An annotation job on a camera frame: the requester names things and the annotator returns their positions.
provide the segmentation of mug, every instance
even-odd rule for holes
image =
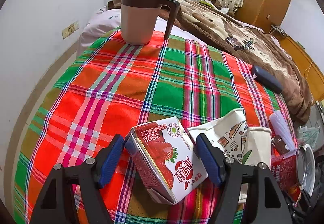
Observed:
[[[164,39],[169,39],[180,3],[176,0],[121,0],[121,36],[131,45],[150,42],[160,9],[170,8]]]

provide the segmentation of white bedsheet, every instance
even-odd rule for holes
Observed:
[[[253,25],[250,25],[250,24],[244,23],[244,22],[239,21],[239,20],[237,20],[237,19],[234,19],[234,20],[235,20],[236,22],[240,23],[243,27],[255,28],[255,29],[257,29],[257,30],[259,30],[259,31],[261,31],[261,32],[264,33],[263,29],[260,29],[260,28],[258,28],[258,27],[256,27],[256,26],[253,26]]]
[[[79,46],[77,49],[77,57],[79,57],[90,45],[92,45],[98,38],[103,36],[106,32],[117,28],[121,25],[121,9],[106,10],[106,7],[99,9],[89,20],[89,23],[83,30],[79,37]],[[158,17],[154,30],[165,32],[166,21]],[[184,39],[191,39],[205,44],[200,39],[187,31],[184,31],[177,26],[173,26],[171,34],[182,37]]]

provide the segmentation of brown blanket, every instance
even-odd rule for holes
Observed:
[[[282,95],[291,118],[304,124],[309,119],[312,96],[307,81],[297,66],[270,35],[249,27],[242,27],[233,18],[190,0],[178,0],[181,9],[174,25],[188,31],[206,44],[225,51],[251,65],[258,65],[275,76],[284,86]],[[120,0],[108,2],[108,9],[120,8]],[[162,8],[159,16],[168,20],[169,11]],[[242,44],[252,40],[250,50],[235,51],[224,40],[235,37]]]

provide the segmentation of plastic bag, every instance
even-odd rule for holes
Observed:
[[[314,150],[319,133],[320,133],[319,128],[315,128],[315,127],[307,128],[307,126],[304,127],[300,126],[298,128],[298,133],[297,133],[298,144],[301,145],[309,144],[312,150]]]
[[[296,149],[295,143],[291,137],[288,125],[281,111],[275,111],[269,115],[269,120],[273,126],[276,135],[279,135],[290,151]]]

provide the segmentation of juice box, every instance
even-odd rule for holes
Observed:
[[[175,116],[133,127],[125,148],[157,203],[174,205],[207,178],[193,143]]]

